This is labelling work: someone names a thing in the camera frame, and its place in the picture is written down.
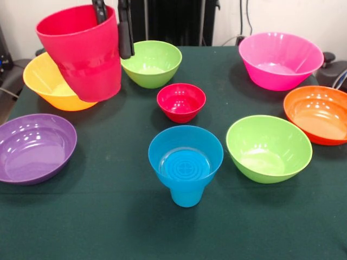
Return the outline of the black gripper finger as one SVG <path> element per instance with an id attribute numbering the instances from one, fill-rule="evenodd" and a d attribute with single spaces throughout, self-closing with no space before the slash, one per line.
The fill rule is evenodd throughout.
<path id="1" fill-rule="evenodd" d="M 108 19 L 107 6 L 104 0 L 92 0 L 92 5 L 98 23 L 103 23 Z"/>
<path id="2" fill-rule="evenodd" d="M 135 55 L 130 0 L 118 1 L 118 14 L 119 54 L 122 59 L 127 60 Z"/>

